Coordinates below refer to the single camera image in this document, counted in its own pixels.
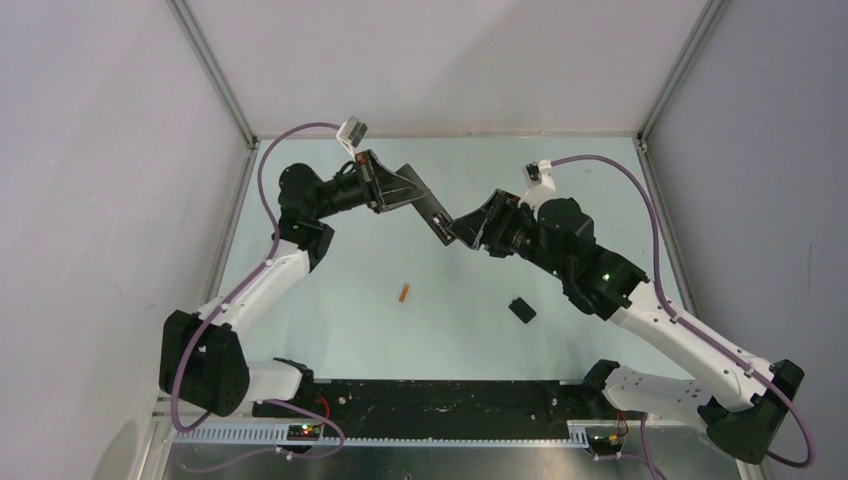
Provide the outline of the black battery cover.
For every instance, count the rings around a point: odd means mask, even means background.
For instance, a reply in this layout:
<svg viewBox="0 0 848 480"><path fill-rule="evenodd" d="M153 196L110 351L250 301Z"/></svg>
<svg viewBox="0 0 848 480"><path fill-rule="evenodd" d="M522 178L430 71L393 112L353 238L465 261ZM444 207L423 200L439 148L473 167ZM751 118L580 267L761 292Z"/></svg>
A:
<svg viewBox="0 0 848 480"><path fill-rule="evenodd" d="M537 312L523 298L514 299L508 308L523 324L529 324L537 316Z"/></svg>

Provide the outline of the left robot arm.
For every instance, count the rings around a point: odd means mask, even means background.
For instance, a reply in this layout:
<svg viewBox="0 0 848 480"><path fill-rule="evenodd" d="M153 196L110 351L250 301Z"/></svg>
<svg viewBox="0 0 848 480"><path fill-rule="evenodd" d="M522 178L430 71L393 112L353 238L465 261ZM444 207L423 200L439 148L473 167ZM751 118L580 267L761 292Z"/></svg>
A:
<svg viewBox="0 0 848 480"><path fill-rule="evenodd" d="M316 403L302 379L305 366L284 359L247 361L241 342L279 298L311 273L326 255L335 231L325 218L366 206L377 214L426 198L410 165L392 171L372 150L357 153L328 180L296 163L279 177L280 216L267 254L228 294L165 321L159 387L219 417L245 402L277 400L292 416Z"/></svg>

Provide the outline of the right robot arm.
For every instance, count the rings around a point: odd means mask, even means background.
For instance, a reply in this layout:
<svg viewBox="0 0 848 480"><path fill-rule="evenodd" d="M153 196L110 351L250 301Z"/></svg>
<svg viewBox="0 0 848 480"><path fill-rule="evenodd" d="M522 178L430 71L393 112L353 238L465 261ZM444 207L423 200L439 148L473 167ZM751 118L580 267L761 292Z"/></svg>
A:
<svg viewBox="0 0 848 480"><path fill-rule="evenodd" d="M705 433L745 463L768 456L803 370L789 360L752 355L675 309L642 269L596 242L593 219L575 200L548 200L532 210L498 190L447 229L471 249L517 255L553 275L582 313L642 338L691 376L676 380L600 360L584 378L581 402L588 414L650 413Z"/></svg>

